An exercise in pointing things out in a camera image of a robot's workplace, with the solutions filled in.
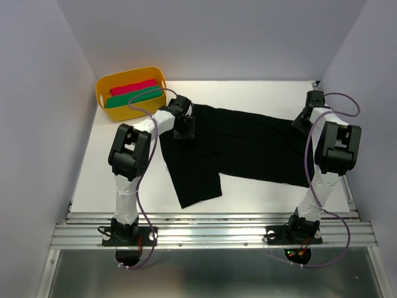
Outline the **black t-shirt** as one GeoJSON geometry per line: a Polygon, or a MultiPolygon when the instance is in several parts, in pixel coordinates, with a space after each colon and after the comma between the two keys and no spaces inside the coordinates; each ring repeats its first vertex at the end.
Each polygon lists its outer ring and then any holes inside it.
{"type": "Polygon", "coordinates": [[[222,195],[220,174],[308,187],[306,135],[292,121],[195,106],[193,140],[160,135],[161,151],[182,208],[222,195]]]}

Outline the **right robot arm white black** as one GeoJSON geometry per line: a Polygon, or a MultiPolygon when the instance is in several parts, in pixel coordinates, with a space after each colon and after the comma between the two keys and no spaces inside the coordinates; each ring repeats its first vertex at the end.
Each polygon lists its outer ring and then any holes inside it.
{"type": "Polygon", "coordinates": [[[325,205],[335,185],[357,162],[362,128],[341,120],[330,108],[315,107],[309,118],[304,166],[309,189],[288,220],[286,237],[292,242],[319,240],[325,205]]]}

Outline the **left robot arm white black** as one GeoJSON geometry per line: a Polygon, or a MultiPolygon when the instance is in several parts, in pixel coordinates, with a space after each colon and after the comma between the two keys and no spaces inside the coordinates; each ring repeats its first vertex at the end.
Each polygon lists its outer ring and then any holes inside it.
{"type": "Polygon", "coordinates": [[[116,184],[116,205],[108,237],[130,245],[138,237],[138,185],[153,157],[158,137],[168,131],[181,139],[194,137],[194,105],[161,107],[135,125],[118,127],[108,163],[116,184]]]}

